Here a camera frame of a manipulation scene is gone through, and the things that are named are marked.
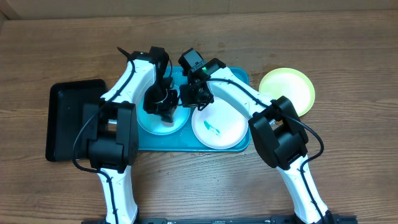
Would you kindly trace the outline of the yellow plate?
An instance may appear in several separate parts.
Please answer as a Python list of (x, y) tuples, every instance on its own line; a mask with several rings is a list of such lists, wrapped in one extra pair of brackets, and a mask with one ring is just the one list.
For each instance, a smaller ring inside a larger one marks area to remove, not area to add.
[(315, 102), (315, 89), (310, 79), (293, 68), (277, 68), (268, 72), (259, 84), (259, 92), (274, 99), (287, 97), (299, 116), (310, 111)]

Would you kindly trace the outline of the white plate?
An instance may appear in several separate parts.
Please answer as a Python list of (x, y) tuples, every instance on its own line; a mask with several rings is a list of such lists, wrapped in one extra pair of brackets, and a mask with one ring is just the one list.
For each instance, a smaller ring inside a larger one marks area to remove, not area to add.
[(239, 152), (251, 140), (248, 120), (218, 97), (205, 109), (193, 111), (192, 129), (205, 151)]

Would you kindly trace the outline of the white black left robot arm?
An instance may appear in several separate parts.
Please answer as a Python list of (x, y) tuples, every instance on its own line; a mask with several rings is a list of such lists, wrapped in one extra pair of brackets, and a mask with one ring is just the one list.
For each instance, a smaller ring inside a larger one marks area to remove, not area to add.
[(74, 149), (86, 152), (90, 167), (86, 168), (72, 156), (76, 168), (99, 176), (107, 214), (103, 223), (138, 223), (139, 209), (132, 189), (132, 165), (139, 149), (137, 106), (173, 123), (178, 103), (171, 76), (166, 77), (170, 57), (162, 47), (148, 52), (124, 49), (127, 67), (121, 78), (97, 103), (83, 107), (83, 126)]

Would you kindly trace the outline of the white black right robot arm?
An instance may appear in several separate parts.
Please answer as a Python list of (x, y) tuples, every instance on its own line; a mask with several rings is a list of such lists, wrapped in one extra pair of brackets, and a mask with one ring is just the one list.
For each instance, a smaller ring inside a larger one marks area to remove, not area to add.
[(276, 168), (289, 191), (295, 218), (300, 223), (334, 223), (318, 193), (308, 163), (308, 135), (317, 133), (303, 124), (292, 102), (276, 100), (242, 82), (217, 58), (181, 56), (178, 60), (188, 83), (181, 89), (184, 107), (202, 110), (218, 97), (248, 120), (254, 146), (261, 159)]

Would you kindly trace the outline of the light blue plate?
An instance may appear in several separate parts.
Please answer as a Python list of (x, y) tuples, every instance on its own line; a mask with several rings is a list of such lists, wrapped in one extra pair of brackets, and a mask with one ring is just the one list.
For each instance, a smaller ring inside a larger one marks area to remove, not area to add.
[[(178, 88), (179, 86), (174, 86), (174, 89), (178, 91), (178, 97), (179, 97), (180, 91)], [(190, 116), (190, 109), (178, 106), (179, 98), (177, 99), (178, 99), (177, 108), (172, 113), (174, 119), (173, 126), (165, 126), (161, 122), (160, 115), (148, 114), (147, 112), (144, 111), (143, 109), (144, 96), (142, 100), (139, 102), (139, 106), (137, 109), (138, 123), (141, 125), (141, 127), (144, 130), (155, 135), (168, 135), (178, 131), (188, 121), (188, 118)]]

